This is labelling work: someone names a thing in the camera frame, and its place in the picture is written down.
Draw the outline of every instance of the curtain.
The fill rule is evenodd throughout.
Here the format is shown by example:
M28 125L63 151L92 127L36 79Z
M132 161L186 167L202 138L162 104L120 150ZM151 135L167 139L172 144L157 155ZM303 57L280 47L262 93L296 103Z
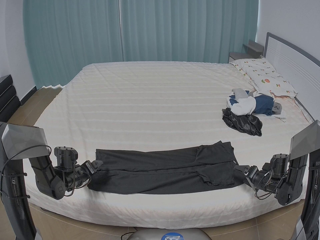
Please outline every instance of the curtain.
M258 0L120 0L125 61L227 63L255 40Z
M119 0L24 0L37 88L65 85L91 63L123 61Z

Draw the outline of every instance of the tile floor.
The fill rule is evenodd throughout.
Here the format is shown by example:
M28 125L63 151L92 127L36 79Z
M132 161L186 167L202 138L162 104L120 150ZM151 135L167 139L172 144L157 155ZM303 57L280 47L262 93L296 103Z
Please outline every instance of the tile floor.
M41 88L15 112L9 122L33 126L38 117L61 91L61 88ZM203 228L213 240L284 240L290 239L298 216L302 212L304 200L271 211L247 221L227 226ZM43 240L120 240L120 236L133 232L133 227L105 226L74 220L30 203L30 210L36 227ZM10 226L3 204L0 202L0 239L13 240L14 232Z

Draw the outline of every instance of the bed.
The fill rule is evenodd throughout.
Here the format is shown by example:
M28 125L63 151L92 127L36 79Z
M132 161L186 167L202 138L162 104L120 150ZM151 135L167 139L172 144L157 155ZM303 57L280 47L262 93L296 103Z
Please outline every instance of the bed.
M320 62L311 64L306 54L288 46L283 39L268 34L267 41L266 58L290 82L302 78L294 71L300 62L302 68L306 62L313 69L320 67ZM303 59L297 62L297 54L291 50ZM290 58L289 64L284 63L286 58ZM307 110L316 110L309 98L304 97L308 90L292 85L303 106L297 99L277 97L276 101L287 111L287 120L258 115L263 127L262 137L257 137L239 133L222 121L222 109L226 108L230 90L253 90L249 80L231 64L164 61L90 64L65 86L35 126L45 130L51 147L75 148L79 164L95 160L96 149L170 150L221 140L231 141L239 164L261 168L273 154L288 153L291 137L313 120ZM317 113L311 115L318 119ZM54 156L51 159L55 166ZM38 191L27 161L24 170L28 173L25 181L30 202L97 224L167 229L214 227L248 220L280 207L272 197L258 200L245 184L171 195L122 195L83 188L72 197L57 201ZM302 194L295 202L305 197L307 179L306 172Z

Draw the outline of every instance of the floral pillow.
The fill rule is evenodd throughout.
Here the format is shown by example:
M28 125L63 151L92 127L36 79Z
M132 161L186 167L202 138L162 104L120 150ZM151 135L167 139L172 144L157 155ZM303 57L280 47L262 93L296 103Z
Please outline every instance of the floral pillow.
M292 85L265 58L238 59L233 64L245 77L250 79L257 91L271 92L275 96L295 97Z

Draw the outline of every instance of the blue logo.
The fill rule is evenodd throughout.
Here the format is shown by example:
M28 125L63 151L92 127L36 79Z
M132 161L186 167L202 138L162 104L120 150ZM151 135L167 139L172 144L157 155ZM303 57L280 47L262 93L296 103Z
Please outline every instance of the blue logo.
M184 240L183 236L181 234L178 234L176 232L170 232L165 234L161 240Z

